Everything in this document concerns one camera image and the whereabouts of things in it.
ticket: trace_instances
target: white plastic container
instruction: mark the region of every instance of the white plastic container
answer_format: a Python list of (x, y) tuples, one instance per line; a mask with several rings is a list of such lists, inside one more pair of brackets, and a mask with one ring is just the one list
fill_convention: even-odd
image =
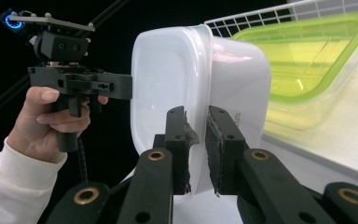
[(164, 134), (167, 112), (183, 106), (200, 143), (189, 155), (192, 193), (212, 189), (205, 150), (208, 106), (225, 109), (250, 147), (258, 147), (269, 101), (270, 69), (255, 45), (212, 35), (206, 25), (138, 35), (132, 53), (131, 134), (139, 154)]

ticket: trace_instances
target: green plastic container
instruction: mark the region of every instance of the green plastic container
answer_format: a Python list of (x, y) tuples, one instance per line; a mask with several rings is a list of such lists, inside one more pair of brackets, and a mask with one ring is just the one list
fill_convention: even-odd
[(358, 46), (358, 12), (257, 26), (232, 38), (267, 55), (270, 101), (296, 104), (321, 95), (351, 57)]

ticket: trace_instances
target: white wire rack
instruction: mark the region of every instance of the white wire rack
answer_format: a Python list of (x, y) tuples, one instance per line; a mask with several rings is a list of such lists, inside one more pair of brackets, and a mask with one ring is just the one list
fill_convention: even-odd
[(358, 0), (303, 0), (205, 21), (213, 35), (232, 37), (255, 26), (358, 11)]

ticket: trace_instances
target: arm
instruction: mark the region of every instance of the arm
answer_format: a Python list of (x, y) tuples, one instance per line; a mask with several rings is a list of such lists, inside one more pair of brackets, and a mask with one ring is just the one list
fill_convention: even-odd
[[(58, 151), (57, 131), (81, 134), (90, 124), (85, 101), (82, 117), (68, 110), (50, 113), (59, 92), (28, 90), (23, 108), (0, 152), (0, 223), (36, 223), (46, 208), (57, 172), (66, 161)], [(102, 104), (107, 98), (100, 97)]]

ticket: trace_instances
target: human hand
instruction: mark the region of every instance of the human hand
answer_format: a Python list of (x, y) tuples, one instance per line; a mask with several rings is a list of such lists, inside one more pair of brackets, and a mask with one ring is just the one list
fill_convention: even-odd
[[(7, 143), (21, 154), (40, 161), (52, 161), (58, 151), (58, 132), (80, 135), (90, 124), (89, 102), (82, 103), (81, 118), (73, 117), (69, 110), (51, 112), (52, 104), (60, 93), (48, 87), (31, 87), (16, 124), (7, 137)], [(108, 98), (99, 96), (101, 104)]]

